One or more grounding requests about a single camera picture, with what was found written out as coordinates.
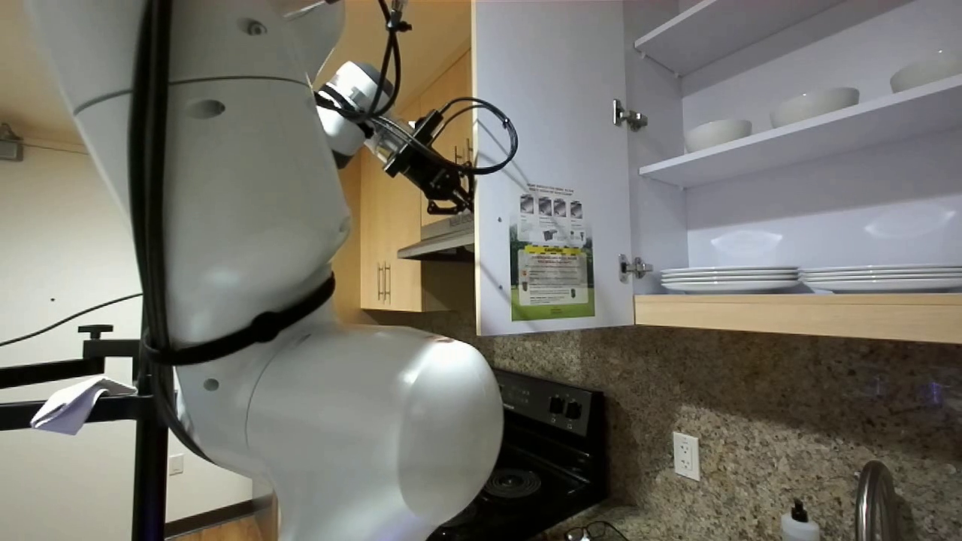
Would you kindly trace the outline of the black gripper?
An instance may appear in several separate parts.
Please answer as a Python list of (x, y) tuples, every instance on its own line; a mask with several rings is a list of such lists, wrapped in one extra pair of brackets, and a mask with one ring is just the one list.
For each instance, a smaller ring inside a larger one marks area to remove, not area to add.
[(443, 115), (429, 112), (400, 136), (400, 146), (389, 159), (389, 173), (404, 173), (426, 195), (429, 212), (462, 212), (475, 204), (472, 161), (458, 161), (459, 172), (432, 146), (432, 131)]

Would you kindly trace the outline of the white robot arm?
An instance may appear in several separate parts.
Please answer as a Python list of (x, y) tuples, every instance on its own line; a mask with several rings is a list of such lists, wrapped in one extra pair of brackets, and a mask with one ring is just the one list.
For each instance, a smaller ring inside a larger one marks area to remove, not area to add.
[(485, 354), (347, 326), (347, 130), (312, 76), (344, 0), (27, 0), (115, 202), (133, 219), (141, 343), (175, 423), (267, 485), (282, 541), (426, 541), (486, 485), (501, 395)]

